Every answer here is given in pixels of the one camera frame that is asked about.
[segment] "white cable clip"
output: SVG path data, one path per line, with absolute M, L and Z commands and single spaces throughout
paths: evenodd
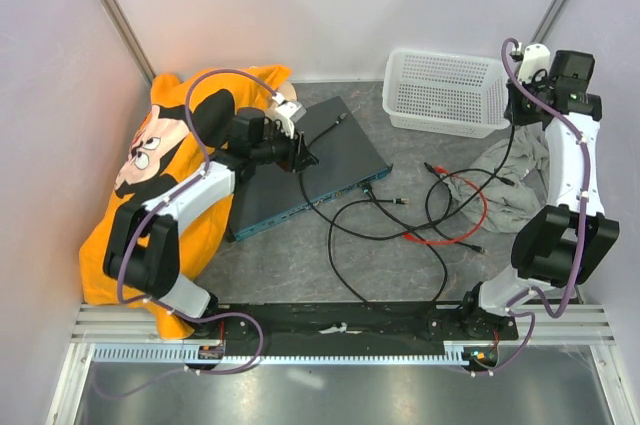
M 282 95 L 280 92 L 276 92 L 276 94 L 271 97 L 273 99 L 273 101 L 275 101 L 278 105 L 282 105 L 284 102 L 287 101 L 286 98 L 284 98 L 284 95 Z

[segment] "red cable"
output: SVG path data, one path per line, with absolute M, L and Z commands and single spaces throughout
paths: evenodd
M 447 172 L 444 168 L 442 167 L 434 167 L 435 171 L 441 174 L 445 174 L 448 175 L 449 172 Z M 471 235 L 473 235 L 474 233 L 476 233 L 479 229 L 480 226 L 482 225 L 482 222 L 484 222 L 485 218 L 487 218 L 487 213 L 489 213 L 489 202 L 487 201 L 487 197 L 484 196 L 484 194 L 482 193 L 482 191 L 480 191 L 480 187 L 478 187 L 475 183 L 473 183 L 470 180 L 467 180 L 466 178 L 463 177 L 459 177 L 458 175 L 452 175 L 451 178 L 457 178 L 459 180 L 464 181 L 467 185 L 469 185 L 471 188 L 473 188 L 476 192 L 479 192 L 480 198 L 482 199 L 482 205 L 483 205 L 483 210 L 482 210 L 482 217 L 480 217 L 480 221 L 478 223 L 475 224 L 475 226 L 469 230 L 467 233 L 465 233 L 464 235 L 460 235 L 459 237 L 453 238 L 451 240 L 420 240 L 419 238 L 414 237 L 412 234 L 410 233 L 405 233 L 403 235 L 403 237 L 411 242 L 416 242 L 416 243 L 422 243 L 424 245 L 451 245 L 452 243 L 457 243 L 457 242 L 461 242 L 466 238 L 469 238 Z

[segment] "floor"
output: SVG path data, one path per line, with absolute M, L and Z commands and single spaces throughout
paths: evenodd
M 95 380 L 104 392 L 123 393 L 176 366 L 100 364 Z M 493 378 L 384 365 L 179 373 L 124 400 L 102 400 L 87 388 L 81 410 L 78 425 L 613 425 L 588 348 L 577 347 L 528 348 Z
M 477 140 L 394 128 L 382 109 L 381 82 L 298 84 L 296 90 L 300 102 L 307 105 L 334 96 L 343 98 L 382 158 L 393 164 L 393 172 L 377 182 L 374 190 L 380 198 L 408 197 L 411 205 L 398 207 L 396 213 L 409 223 L 425 221 L 424 197 L 434 182 L 423 162 L 449 170 L 464 168 L 507 135 L 506 131 L 494 132 Z M 434 199 L 433 212 L 439 216 L 436 214 L 441 214 L 446 204 L 444 189 L 436 197 L 440 203 Z M 324 204 L 322 209 L 333 214 L 357 198 L 363 198 L 359 191 Z M 399 231 L 370 205 L 345 213 L 341 223 L 371 234 Z M 459 214 L 442 229 L 456 235 L 470 227 L 472 224 Z M 245 241 L 223 243 L 198 283 L 223 302 L 353 300 L 329 268 L 327 230 L 325 222 L 307 212 Z M 504 269 L 513 238 L 480 230 L 471 242 L 486 249 L 482 255 L 458 246 L 440 247 L 450 271 L 441 300 L 461 299 L 476 283 Z M 425 247 L 403 239 L 372 242 L 338 232 L 335 259 L 347 281 L 369 299 L 428 300 L 442 280 L 435 257 Z

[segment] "black cable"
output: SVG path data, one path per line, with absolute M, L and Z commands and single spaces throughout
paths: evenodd
M 500 170 L 502 169 L 502 167 L 504 166 L 504 164 L 506 163 L 507 159 L 509 158 L 509 153 L 511 153 L 511 147 L 513 145 L 513 139 L 515 136 L 515 131 L 516 131 L 516 127 L 515 125 L 511 126 L 511 134 L 509 135 L 509 142 L 507 144 L 507 151 L 504 154 L 504 158 L 502 159 L 502 161 L 500 162 L 500 164 L 496 167 L 496 169 L 493 172 L 487 172 L 490 173 L 489 178 L 478 187 L 478 189 L 471 194 L 471 196 L 469 198 L 467 198 L 464 202 L 462 202 L 458 208 L 456 208 L 453 212 L 449 212 L 446 215 L 443 215 L 442 217 L 436 219 L 436 220 L 432 220 L 430 222 L 426 222 L 423 223 L 421 225 L 410 225 L 410 230 L 407 231 L 402 231 L 399 233 L 395 233 L 393 235 L 386 235 L 386 236 L 372 236 L 372 235 L 365 235 L 363 233 L 358 233 L 358 232 L 354 232 L 353 230 L 349 230 L 347 228 L 344 228 L 340 225 L 334 225 L 338 230 L 341 230 L 345 233 L 348 233 L 350 235 L 353 235 L 354 237 L 359 237 L 359 238 L 364 238 L 366 240 L 377 240 L 377 241 L 385 241 L 385 240 L 392 240 L 394 238 L 398 238 L 401 237 L 402 235 L 404 235 L 407 232 L 414 232 L 416 230 L 429 230 L 432 229 L 434 226 L 441 224 L 442 222 L 444 222 L 445 220 L 448 220 L 449 218 L 453 217 L 454 215 L 456 215 L 457 213 L 460 212 L 460 210 L 462 210 L 464 207 L 466 207 L 469 203 L 471 203 L 471 201 L 476 198 L 478 196 L 478 194 L 484 190 L 487 185 L 489 185 L 489 183 L 491 183 L 491 181 L 496 178 L 498 176 L 498 173 L 500 172 Z M 451 177 L 452 175 L 456 175 L 458 173 L 462 173 L 465 170 L 468 169 L 462 169 L 462 170 L 456 170 L 454 172 L 451 172 L 449 174 L 443 175 L 441 176 L 438 181 L 432 186 L 431 189 L 435 188 L 436 185 L 445 180 L 446 178 Z M 307 194 L 307 191 L 305 189 L 304 186 L 304 181 L 303 181 L 303 173 L 299 173 L 298 174 L 298 182 L 300 184 L 300 191 L 302 192 L 302 196 L 305 198 L 305 200 L 307 201 L 307 204 L 310 206 L 310 208 L 320 217 L 322 217 L 323 220 L 325 220 L 327 223 L 331 223 L 331 219 L 329 219 L 327 216 L 325 216 L 322 212 L 320 212 L 315 205 L 313 205 L 313 203 L 311 203 L 311 200 L 309 199 L 309 195 Z
M 323 136 L 325 136 L 327 133 L 329 133 L 331 130 L 333 130 L 335 127 L 337 127 L 340 122 L 342 122 L 342 120 L 344 120 L 344 118 L 346 117 L 346 114 L 342 114 L 340 115 L 340 117 L 338 117 L 338 119 L 331 124 L 331 126 L 329 126 L 327 129 L 325 129 L 323 132 L 321 132 L 318 136 L 316 136 L 313 140 L 311 140 L 311 142 L 309 142 L 308 148 L 311 149 L 311 146 L 316 143 L 320 138 L 322 138 Z M 309 196 L 306 193 L 306 190 L 304 188 L 304 182 L 302 181 L 302 173 L 299 174 L 299 183 L 300 183 L 300 191 L 302 192 L 302 195 L 304 196 L 307 204 L 309 205 L 309 207 L 311 209 L 313 209 L 316 213 L 318 213 L 320 216 L 322 216 L 322 218 L 324 218 L 325 220 L 327 219 L 327 217 L 325 217 L 311 202 L 311 200 L 309 199 Z M 338 227 L 340 229 L 346 230 L 343 227 L 340 227 L 338 225 L 336 225 L 336 221 L 338 219 L 338 217 L 340 216 L 340 214 L 342 214 L 347 208 L 349 208 L 350 206 L 359 204 L 359 203 L 373 203 L 374 205 L 376 205 L 388 218 L 390 218 L 391 220 L 393 220 L 395 223 L 398 223 L 399 225 L 403 226 L 405 229 L 407 229 L 408 231 L 410 228 L 410 225 L 407 225 L 406 223 L 400 221 L 397 217 L 395 217 L 393 214 L 391 214 L 389 211 L 387 211 L 381 204 L 382 203 L 397 203 L 395 200 L 379 200 L 375 194 L 373 193 L 373 190 L 369 189 L 368 190 L 370 193 L 370 198 L 369 200 L 356 200 L 355 202 L 351 202 L 345 206 L 343 206 L 342 208 L 340 208 L 336 214 L 334 215 L 333 219 L 330 220 L 329 222 L 329 233 L 327 236 L 327 255 L 329 257 L 329 264 L 331 265 L 331 269 L 333 270 L 334 274 L 336 275 L 336 277 L 340 280 L 340 282 L 347 288 L 347 290 L 349 290 L 356 298 L 358 298 L 362 303 L 364 303 L 366 306 L 368 306 L 370 309 L 376 310 L 380 313 L 384 313 L 386 315 L 391 315 L 391 316 L 416 316 L 416 315 L 422 315 L 425 312 L 425 308 L 424 306 L 420 307 L 417 310 L 412 310 L 412 311 L 408 311 L 408 312 L 393 312 L 391 310 L 387 310 L 384 307 L 381 307 L 380 305 L 374 303 L 374 302 L 370 302 L 369 300 L 367 300 L 363 295 L 361 295 L 356 289 L 354 289 L 346 280 L 345 278 L 340 274 L 338 268 L 336 267 L 335 261 L 333 259 L 333 251 L 332 251 L 332 237 L 333 237 L 333 229 L 335 227 Z M 357 234 L 356 232 L 353 231 L 349 231 L 352 235 L 361 235 L 361 234 Z M 423 240 L 423 238 L 418 235 L 417 232 L 413 231 L 412 232 L 416 237 L 418 237 L 420 240 Z M 442 259 L 442 256 L 431 246 L 431 245 L 427 245 L 428 248 L 434 253 L 434 255 L 436 256 L 436 258 L 438 259 L 438 261 L 440 262 L 440 264 L 442 265 L 442 269 L 443 269 L 443 280 L 442 283 L 440 285 L 440 289 L 438 290 L 438 292 L 436 293 L 436 295 L 430 300 L 430 303 L 435 302 L 438 298 L 440 298 L 440 296 L 442 295 L 442 292 L 444 291 L 447 282 L 448 282 L 448 278 L 449 278 L 449 270 L 447 268 L 446 263 L 444 262 L 444 260 Z
M 436 178 L 440 178 L 440 174 L 431 165 L 429 165 L 428 163 L 425 163 L 425 166 L 427 167 L 427 170 L 430 173 L 432 173 L 433 175 L 436 176 Z M 451 189 L 447 186 L 446 183 L 444 183 L 444 182 L 440 182 L 440 183 L 442 183 L 444 188 L 446 188 L 446 190 L 447 190 L 447 207 L 445 208 L 444 213 L 443 213 L 443 215 L 446 215 L 447 213 L 449 213 L 449 210 L 451 210 L 451 206 L 453 205 L 453 195 L 451 194 Z M 429 210 L 429 201 L 426 198 L 424 200 L 424 212 L 427 215 L 427 220 L 429 221 L 429 224 L 433 224 L 434 220 L 431 217 L 431 211 Z M 453 241 L 454 240 L 449 235 L 446 235 L 445 233 L 443 233 L 437 227 L 437 225 L 432 225 L 431 228 L 433 228 L 433 231 L 436 232 L 438 235 L 440 235 L 445 240 L 449 240 L 449 241 Z M 459 245 L 461 247 L 469 248 L 469 249 L 473 250 L 476 253 L 484 253 L 485 252 L 484 248 L 482 248 L 480 245 L 467 243 L 464 240 L 453 242 L 452 245 Z
M 417 310 L 411 310 L 411 311 L 408 311 L 408 312 L 392 312 L 391 310 L 387 310 L 383 306 L 381 306 L 381 305 L 379 305 L 379 304 L 377 304 L 375 302 L 370 302 L 364 296 L 362 296 L 355 288 L 353 288 L 349 284 L 349 282 L 347 282 L 345 280 L 345 278 L 342 276 L 342 274 L 340 273 L 340 271 L 336 267 L 336 264 L 335 264 L 334 259 L 333 259 L 333 250 L 331 248 L 331 243 L 332 243 L 332 238 L 333 238 L 333 230 L 334 230 L 334 228 L 337 228 L 335 222 L 338 219 L 338 217 L 345 210 L 347 210 L 349 207 L 352 207 L 352 206 L 358 205 L 358 204 L 362 204 L 362 203 L 374 203 L 375 204 L 375 202 L 372 199 L 356 200 L 354 202 L 347 203 L 346 205 L 344 205 L 342 208 L 340 208 L 336 212 L 335 216 L 333 217 L 333 219 L 331 220 L 331 222 L 329 224 L 329 234 L 327 236 L 327 255 L 329 257 L 329 265 L 331 265 L 331 269 L 333 270 L 333 273 L 338 278 L 338 280 L 340 280 L 340 282 L 345 286 L 345 288 L 351 292 L 351 294 L 353 296 L 355 296 L 358 300 L 360 300 L 362 303 L 364 303 L 367 307 L 369 307 L 372 310 L 375 310 L 375 311 L 380 312 L 380 313 L 385 314 L 385 315 L 390 315 L 390 316 L 395 316 L 395 317 L 411 317 L 411 316 L 424 314 L 425 310 L 428 308 L 428 305 L 425 306 L 425 307 L 420 307 Z M 436 293 L 436 295 L 430 300 L 429 304 L 435 302 L 438 298 L 440 298 L 440 295 L 442 295 L 442 292 L 444 291 L 444 288 L 445 288 L 445 286 L 447 284 L 447 281 L 449 279 L 449 271 L 447 269 L 446 264 L 444 263 L 444 260 L 442 260 L 442 257 L 437 252 L 434 251 L 434 253 L 436 254 L 438 259 L 440 260 L 440 263 L 443 266 L 444 278 L 442 280 L 442 284 L 440 285 L 440 289 L 438 290 L 438 293 Z
M 313 145 L 318 139 L 320 139 L 321 137 L 323 137 L 324 135 L 326 135 L 327 133 L 329 133 L 331 130 L 333 130 L 336 126 L 338 126 L 340 124 L 340 122 L 344 119 L 345 115 L 341 115 L 331 126 L 329 126 L 326 130 L 324 130 L 323 132 L 321 132 L 317 137 L 315 137 L 313 140 L 311 140 L 311 142 L 309 142 L 308 147 L 310 148 L 311 145 Z M 433 220 L 431 218 L 431 215 L 428 211 L 428 201 L 429 198 L 431 197 L 431 193 L 433 192 L 433 190 L 435 189 L 435 187 L 439 184 L 442 183 L 446 178 L 455 175 L 455 174 L 459 174 L 459 173 L 463 173 L 464 171 L 469 171 L 469 170 L 473 170 L 473 169 L 463 169 L 463 170 L 457 170 L 455 172 L 440 176 L 438 178 L 438 181 L 436 181 L 435 184 L 432 185 L 432 187 L 429 189 L 429 191 L 427 192 L 427 197 L 425 198 L 425 211 L 427 213 L 427 219 L 428 222 L 419 226 L 412 226 L 409 224 L 406 224 L 404 222 L 402 222 L 401 220 L 399 220 L 397 217 L 395 217 L 393 214 L 391 214 L 388 210 L 386 210 L 384 207 L 382 207 L 382 205 L 380 204 L 381 202 L 375 197 L 375 195 L 373 194 L 373 191 L 371 190 L 371 198 L 369 200 L 356 200 L 354 202 L 351 202 L 345 206 L 343 206 L 342 208 L 340 208 L 338 210 L 338 212 L 336 212 L 336 214 L 334 215 L 333 219 L 329 219 L 328 217 L 326 217 L 322 212 L 320 212 L 315 205 L 311 202 L 311 199 L 309 198 L 307 191 L 305 189 L 304 186 L 304 180 L 303 180 L 303 173 L 299 173 L 298 174 L 298 182 L 300 185 L 300 191 L 302 193 L 302 196 L 304 197 L 305 201 L 307 202 L 307 204 L 309 205 L 309 207 L 318 215 L 320 216 L 323 220 L 325 220 L 326 222 L 329 223 L 329 234 L 328 234 L 328 239 L 327 239 L 327 253 L 329 256 L 329 263 L 331 265 L 331 268 L 334 272 L 334 274 L 336 275 L 336 277 L 340 280 L 340 282 L 356 297 L 358 298 L 362 303 L 364 303 L 365 305 L 367 305 L 369 308 L 371 309 L 375 309 L 381 313 L 386 313 L 388 315 L 394 315 L 394 316 L 412 316 L 412 315 L 417 315 L 417 314 L 422 314 L 424 313 L 424 307 L 422 307 L 419 310 L 415 310 L 412 312 L 407 312 L 407 313 L 399 313 L 399 312 L 391 312 L 389 310 L 386 310 L 384 308 L 381 308 L 379 305 L 375 304 L 374 302 L 370 302 L 368 301 L 364 296 L 362 296 L 360 293 L 358 293 L 357 290 L 355 290 L 345 279 L 344 277 L 342 277 L 342 275 L 340 274 L 340 272 L 338 271 L 335 262 L 333 260 L 333 252 L 331 249 L 331 239 L 333 237 L 333 229 L 337 228 L 345 233 L 348 233 L 350 235 L 359 237 L 359 238 L 363 238 L 366 240 L 374 240 L 374 241 L 385 241 L 385 240 L 391 240 L 393 238 L 397 238 L 400 237 L 402 235 L 404 235 L 405 233 L 412 233 L 413 235 L 415 235 L 416 237 L 418 237 L 419 239 L 423 240 L 422 237 L 420 237 L 416 232 L 417 230 L 423 230 L 423 229 L 430 229 L 430 228 L 434 228 L 437 231 L 437 225 L 442 223 L 443 221 L 447 220 L 448 218 L 454 216 L 455 214 L 459 213 L 460 210 L 462 210 L 467 204 L 469 204 L 471 202 L 471 200 L 473 200 L 487 185 L 489 185 L 489 183 L 495 179 L 498 178 L 501 181 L 504 181 L 502 178 L 498 177 L 498 173 L 500 172 L 500 170 L 502 169 L 502 167 L 504 166 L 504 164 L 506 163 L 507 159 L 509 158 L 509 153 L 511 152 L 511 147 L 513 145 L 513 139 L 514 139 L 514 135 L 515 135 L 515 125 L 511 126 L 511 133 L 509 136 L 509 142 L 507 145 L 507 151 L 502 159 L 502 161 L 500 162 L 500 164 L 496 167 L 496 169 L 493 172 L 488 172 L 486 170 L 481 170 L 481 169 L 476 169 L 478 171 L 482 171 L 484 173 L 489 173 L 489 178 L 480 186 L 478 187 L 478 189 L 475 191 L 475 193 L 473 193 L 466 201 L 464 201 L 461 205 L 458 206 L 457 209 L 455 209 L 453 212 L 450 212 L 450 206 L 451 206 L 451 202 L 452 202 L 452 197 L 450 196 L 450 200 L 449 203 L 447 205 L 447 209 L 445 210 L 445 213 L 443 214 L 442 217 L 440 217 L 437 220 Z M 347 210 L 350 206 L 359 204 L 359 203 L 374 203 L 374 205 L 376 205 L 381 211 L 382 213 L 384 213 L 388 218 L 390 218 L 391 220 L 393 220 L 395 223 L 398 223 L 399 225 L 403 226 L 405 228 L 406 231 L 400 232 L 400 233 L 396 233 L 393 235 L 389 235 L 389 236 L 384 236 L 384 237 L 376 237 L 376 236 L 370 236 L 370 235 L 365 235 L 362 233 L 358 233 L 358 232 L 354 232 L 353 230 L 349 230 L 347 228 L 344 228 L 340 225 L 338 225 L 336 223 L 337 218 L 340 216 L 340 214 L 342 214 L 345 210 Z M 444 262 L 444 260 L 442 259 L 442 257 L 440 256 L 440 254 L 429 244 L 427 244 L 427 246 L 429 247 L 429 249 L 434 253 L 434 255 L 436 256 L 436 258 L 438 259 L 438 261 L 440 262 L 440 264 L 442 265 L 443 271 L 444 271 L 444 277 L 442 280 L 442 284 L 440 286 L 440 289 L 438 290 L 438 292 L 436 293 L 436 295 L 429 301 L 429 304 L 432 304 L 433 302 L 435 302 L 438 298 L 440 298 L 440 296 L 442 295 L 442 292 L 444 291 L 447 281 L 448 281 L 448 277 L 449 277 L 449 272 L 447 269 L 447 265 Z
M 424 241 L 424 238 L 422 238 L 420 235 L 418 235 L 418 233 L 415 230 L 413 232 L 410 230 L 411 229 L 411 225 L 408 225 L 408 224 L 404 223 L 402 220 L 400 220 L 395 215 L 393 215 L 390 211 L 385 209 L 381 205 L 382 201 L 378 200 L 378 197 L 376 197 L 376 195 L 373 193 L 373 190 L 371 190 L 371 200 L 373 200 L 374 205 L 376 207 L 378 207 L 380 209 L 380 211 L 382 213 L 384 213 L 387 217 L 389 217 L 391 220 L 396 222 L 398 225 L 402 225 L 407 230 L 407 232 L 411 233 L 412 235 L 414 235 L 419 240 L 423 240 Z M 449 280 L 449 269 L 447 268 L 447 264 L 445 263 L 445 261 L 442 259 L 442 256 L 433 247 L 433 245 L 430 245 L 428 243 L 426 243 L 425 245 L 436 256 L 436 258 L 440 262 L 440 265 L 442 265 L 442 270 L 444 272 L 444 278 L 442 279 L 442 284 L 440 285 L 440 289 L 438 290 L 438 293 L 436 293 L 436 295 L 430 300 L 431 302 L 435 302 L 438 298 L 440 298 L 440 295 L 442 295 L 442 292 L 444 291 L 444 289 L 445 289 L 445 287 L 447 285 L 447 281 Z

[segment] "orange t-shirt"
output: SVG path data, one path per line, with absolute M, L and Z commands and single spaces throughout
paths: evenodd
M 203 162 L 203 156 L 185 122 L 184 102 L 194 80 L 204 70 L 186 82 L 175 75 L 159 75 L 151 87 L 151 111 L 136 132 L 127 161 L 116 177 L 114 190 L 100 223 L 80 249 L 80 271 L 84 298 L 92 305 L 114 304 L 116 281 L 103 273 L 103 262 L 118 207 L 135 197 L 148 200 L 166 192 L 191 175 Z M 278 88 L 291 71 L 281 65 L 251 67 L 244 71 Z M 213 100 L 203 100 L 214 95 Z M 234 74 L 213 75 L 196 86 L 190 103 L 196 130 L 207 144 L 207 130 L 216 125 L 216 113 L 211 107 L 233 101 L 236 110 L 242 107 L 265 109 L 269 92 L 246 77 Z M 180 272 L 196 278 L 207 266 L 220 245 L 231 210 L 229 196 L 217 202 L 197 218 L 180 237 Z M 125 298 L 140 292 L 124 288 Z M 136 302 L 155 315 L 158 332 L 165 339 L 181 339 L 193 330 L 179 318 L 167 315 L 152 303 Z

